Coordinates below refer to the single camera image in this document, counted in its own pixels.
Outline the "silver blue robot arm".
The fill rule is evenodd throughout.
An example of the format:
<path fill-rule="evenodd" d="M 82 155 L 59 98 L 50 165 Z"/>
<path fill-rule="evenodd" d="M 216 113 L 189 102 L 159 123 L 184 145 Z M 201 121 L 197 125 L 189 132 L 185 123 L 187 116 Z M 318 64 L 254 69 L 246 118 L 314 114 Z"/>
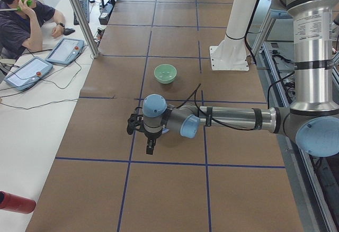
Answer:
<path fill-rule="evenodd" d="M 317 157 L 338 153 L 338 104 L 332 97 L 332 9 L 338 0 L 272 0 L 274 17 L 293 18 L 296 96 L 288 107 L 266 110 L 183 104 L 172 106 L 158 94 L 147 96 L 139 131 L 152 154 L 163 129 L 193 138 L 200 125 L 266 130 L 284 135 Z"/>

